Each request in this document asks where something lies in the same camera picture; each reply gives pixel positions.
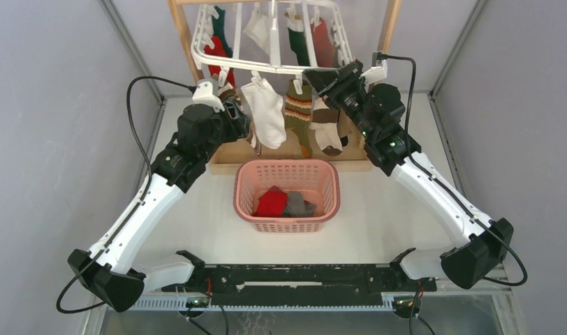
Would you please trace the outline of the white sock front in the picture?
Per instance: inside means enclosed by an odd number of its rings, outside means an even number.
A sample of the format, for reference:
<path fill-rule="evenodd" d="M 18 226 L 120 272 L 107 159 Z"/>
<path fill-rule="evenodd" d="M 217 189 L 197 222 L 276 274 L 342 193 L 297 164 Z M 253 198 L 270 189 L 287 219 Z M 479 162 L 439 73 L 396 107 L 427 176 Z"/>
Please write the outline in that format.
<path fill-rule="evenodd" d="M 283 98 L 265 78 L 253 77 L 240 90 L 250 108 L 259 142 L 268 149 L 278 149 L 287 138 Z"/>

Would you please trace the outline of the beige brown ribbed sock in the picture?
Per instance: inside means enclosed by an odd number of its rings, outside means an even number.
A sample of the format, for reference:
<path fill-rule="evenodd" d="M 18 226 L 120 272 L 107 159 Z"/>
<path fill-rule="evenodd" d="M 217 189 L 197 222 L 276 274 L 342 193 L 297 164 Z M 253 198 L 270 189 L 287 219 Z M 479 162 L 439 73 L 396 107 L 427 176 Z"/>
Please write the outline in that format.
<path fill-rule="evenodd" d="M 329 108 L 322 98 L 314 101 L 310 129 L 314 130 L 319 149 L 327 156 L 342 153 L 342 144 L 337 130 L 339 111 Z"/>

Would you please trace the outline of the white plastic clip hanger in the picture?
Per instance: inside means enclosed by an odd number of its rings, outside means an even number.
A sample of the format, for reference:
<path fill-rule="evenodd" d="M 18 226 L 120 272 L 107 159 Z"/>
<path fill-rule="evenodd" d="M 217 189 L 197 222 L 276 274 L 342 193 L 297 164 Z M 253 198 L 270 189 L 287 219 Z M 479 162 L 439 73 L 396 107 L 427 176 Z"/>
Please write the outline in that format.
<path fill-rule="evenodd" d="M 171 12 L 195 80 L 207 66 L 220 85 L 235 69 L 287 75 L 301 86 L 307 68 L 344 66 L 354 60 L 334 1 L 197 1 L 193 29 L 183 14 L 188 1 L 172 1 Z"/>

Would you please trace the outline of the pink plastic laundry basket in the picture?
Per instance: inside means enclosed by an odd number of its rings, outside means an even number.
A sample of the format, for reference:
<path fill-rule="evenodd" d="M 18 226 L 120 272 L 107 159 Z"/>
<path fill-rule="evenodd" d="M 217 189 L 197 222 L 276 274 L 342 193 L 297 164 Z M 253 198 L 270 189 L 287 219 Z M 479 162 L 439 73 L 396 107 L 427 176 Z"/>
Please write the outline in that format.
<path fill-rule="evenodd" d="M 324 160 L 257 159 L 236 174 L 234 210 L 259 232 L 318 232 L 340 204 L 338 172 Z"/>

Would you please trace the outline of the grey sock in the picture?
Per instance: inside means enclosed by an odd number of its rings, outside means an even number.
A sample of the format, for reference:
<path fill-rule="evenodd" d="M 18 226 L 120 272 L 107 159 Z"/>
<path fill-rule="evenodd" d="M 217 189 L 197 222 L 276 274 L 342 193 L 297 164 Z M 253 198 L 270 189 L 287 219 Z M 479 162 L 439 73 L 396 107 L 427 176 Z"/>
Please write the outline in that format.
<path fill-rule="evenodd" d="M 304 199 L 297 191 L 287 193 L 287 203 L 282 212 L 284 218 L 308 218 L 315 213 L 316 205 Z"/>

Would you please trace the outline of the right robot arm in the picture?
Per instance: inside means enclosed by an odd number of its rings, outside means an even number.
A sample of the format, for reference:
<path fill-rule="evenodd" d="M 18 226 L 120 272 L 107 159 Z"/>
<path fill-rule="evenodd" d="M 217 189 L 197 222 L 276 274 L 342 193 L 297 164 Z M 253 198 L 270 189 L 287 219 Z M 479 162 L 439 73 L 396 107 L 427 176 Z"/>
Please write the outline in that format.
<path fill-rule="evenodd" d="M 450 185 L 408 133 L 412 102 L 403 103 L 391 84 L 368 83 L 362 67 L 355 60 L 341 68 L 308 68 L 302 75 L 328 107 L 345 112 L 361 132 L 371 163 L 414 194 L 452 243 L 448 250 L 404 251 L 395 259 L 392 284 L 410 290 L 419 279 L 448 278 L 462 289 L 481 280 L 512 287 L 489 277 L 507 255 L 522 271 L 516 285 L 526 283 L 528 272 L 510 245 L 513 225 L 506 218 L 494 220 Z"/>

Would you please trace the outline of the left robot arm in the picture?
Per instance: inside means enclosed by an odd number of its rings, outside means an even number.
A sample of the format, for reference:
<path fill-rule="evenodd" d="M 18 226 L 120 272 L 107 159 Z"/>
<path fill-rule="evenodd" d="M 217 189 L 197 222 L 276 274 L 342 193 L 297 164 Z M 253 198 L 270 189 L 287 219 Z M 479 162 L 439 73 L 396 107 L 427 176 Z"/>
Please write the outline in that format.
<path fill-rule="evenodd" d="M 169 285 L 196 291 L 205 284 L 201 260 L 185 251 L 164 264 L 136 267 L 140 247 L 168 210 L 206 170 L 225 143 L 249 136 L 251 120 L 234 102 L 222 108 L 193 103 L 159 152 L 150 173 L 125 211 L 88 250 L 75 249 L 68 264 L 75 280 L 116 312 L 129 310 L 146 292 Z"/>

